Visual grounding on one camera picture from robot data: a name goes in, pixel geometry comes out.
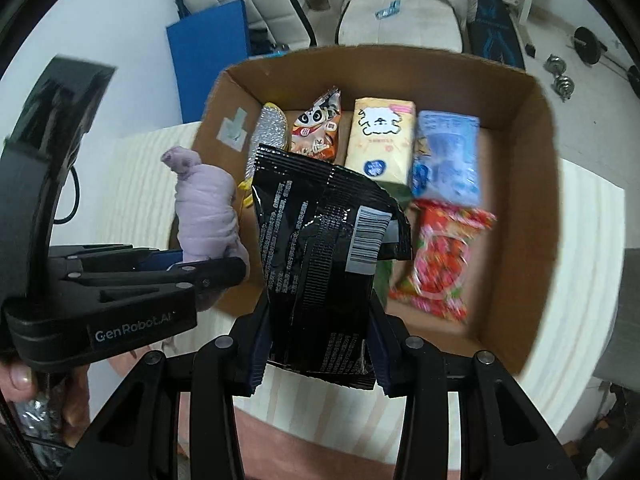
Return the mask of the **person's left hand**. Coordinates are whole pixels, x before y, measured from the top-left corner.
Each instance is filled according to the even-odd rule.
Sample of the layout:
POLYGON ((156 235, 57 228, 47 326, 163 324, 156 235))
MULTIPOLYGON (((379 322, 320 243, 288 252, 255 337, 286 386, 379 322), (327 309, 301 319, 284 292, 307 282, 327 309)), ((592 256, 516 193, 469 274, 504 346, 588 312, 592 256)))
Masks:
POLYGON ((74 448, 90 425, 88 365, 76 367, 63 380, 61 388, 48 393, 36 373, 21 361, 1 362, 1 392, 11 403, 38 398, 53 398, 62 416, 61 434, 65 444, 74 448))

